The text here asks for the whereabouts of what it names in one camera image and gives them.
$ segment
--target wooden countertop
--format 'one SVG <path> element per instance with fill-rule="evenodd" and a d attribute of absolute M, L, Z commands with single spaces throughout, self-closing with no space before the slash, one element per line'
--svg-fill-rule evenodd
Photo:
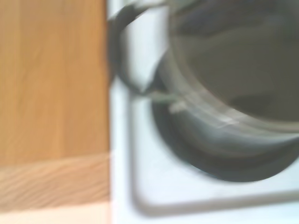
<path fill-rule="evenodd" d="M 104 0 L 0 0 L 0 211 L 108 200 Z"/>

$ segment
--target stove burner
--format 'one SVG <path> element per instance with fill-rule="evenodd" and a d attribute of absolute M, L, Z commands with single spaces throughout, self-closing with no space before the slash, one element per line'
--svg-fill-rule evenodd
<path fill-rule="evenodd" d="M 165 90 L 159 70 L 156 71 L 152 87 Z M 253 182 L 267 179 L 286 169 L 299 156 L 299 143 L 258 156 L 238 159 L 208 154 L 201 150 L 204 145 L 189 142 L 184 138 L 167 104 L 152 103 L 152 112 L 157 129 L 170 150 L 181 160 L 220 180 Z"/>

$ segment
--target kettle handle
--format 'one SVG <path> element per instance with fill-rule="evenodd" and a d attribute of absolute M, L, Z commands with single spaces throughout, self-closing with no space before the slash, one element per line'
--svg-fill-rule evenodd
<path fill-rule="evenodd" d="M 126 71 L 126 52 L 121 37 L 126 27 L 137 19 L 140 14 L 149 8 L 158 6 L 161 6 L 161 4 L 148 7 L 137 7 L 134 4 L 127 5 L 120 10 L 114 19 L 108 21 L 108 60 L 110 62 L 110 72 L 112 76 L 116 75 L 119 77 L 132 93 L 149 97 L 155 102 L 168 103 L 173 102 L 175 96 L 155 88 L 153 81 L 145 90 L 142 90 L 141 87 L 129 78 Z"/>

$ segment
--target stainless steel kettle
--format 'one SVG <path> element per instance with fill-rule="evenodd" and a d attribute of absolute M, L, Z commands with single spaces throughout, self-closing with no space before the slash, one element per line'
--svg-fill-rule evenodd
<path fill-rule="evenodd" d="M 147 9 L 169 8 L 167 92 L 126 72 L 122 32 Z M 110 21 L 112 69 L 135 94 L 169 104 L 186 138 L 222 157 L 278 150 L 299 137 L 299 2 L 165 0 L 128 5 Z"/>

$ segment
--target stovetop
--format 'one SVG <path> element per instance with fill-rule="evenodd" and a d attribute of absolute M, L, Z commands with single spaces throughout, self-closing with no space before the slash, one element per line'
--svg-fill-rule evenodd
<path fill-rule="evenodd" d="M 112 4 L 114 13 L 123 6 Z M 166 8 L 151 10 L 128 29 L 129 68 L 141 84 L 153 78 L 167 49 L 166 17 Z M 150 100 L 130 95 L 116 79 L 110 102 L 113 223 L 299 220 L 298 161 L 258 182 L 217 180 L 174 155 L 157 130 Z"/>

